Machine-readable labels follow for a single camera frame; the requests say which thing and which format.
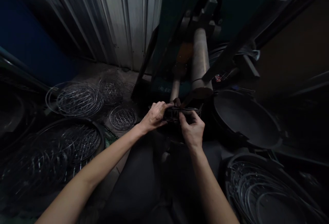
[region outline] person's left hand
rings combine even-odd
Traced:
[[[148,133],[160,126],[167,124],[167,121],[163,121],[163,114],[168,107],[172,107],[174,104],[166,104],[165,102],[153,103],[151,109],[139,123],[144,132]]]

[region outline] person's right hand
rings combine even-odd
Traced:
[[[195,111],[189,111],[187,115],[191,115],[192,117],[193,123],[190,125],[186,122],[185,115],[182,112],[179,113],[179,121],[181,122],[185,143],[189,149],[202,149],[202,136],[205,123]]]

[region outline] dark pants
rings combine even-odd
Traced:
[[[170,147],[165,162],[163,153]],[[203,150],[218,178],[221,146]],[[150,132],[131,149],[126,165],[100,216],[101,223],[205,223],[188,148]]]

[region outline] wire mesh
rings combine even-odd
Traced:
[[[289,203],[300,223],[327,223],[327,218],[319,210],[300,198],[293,189],[263,168],[250,162],[236,161],[231,166],[229,198],[235,209],[242,214],[247,223],[264,223],[264,215],[276,213],[276,206],[269,196]]]
[[[91,117],[102,108],[103,97],[93,84],[64,82],[47,92],[46,104],[53,112],[67,117]]]
[[[90,162],[100,142],[99,131],[81,123],[59,123],[31,134],[2,173],[10,201],[53,192]]]
[[[133,108],[120,105],[110,112],[109,119],[116,130],[123,131],[128,130],[135,124],[137,114]]]
[[[163,114],[163,120],[167,121],[167,122],[175,122],[177,120],[179,120],[179,113],[180,112],[189,112],[189,111],[195,111],[196,114],[201,117],[201,108],[197,109],[197,108],[178,108],[178,107],[171,107],[165,110],[164,114]]]
[[[130,100],[134,89],[134,83],[123,82],[117,71],[104,72],[98,82],[98,88],[103,96],[106,105],[114,106]]]

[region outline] blue wall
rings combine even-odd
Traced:
[[[21,0],[0,0],[0,46],[53,86],[77,74],[74,62],[61,52]]]

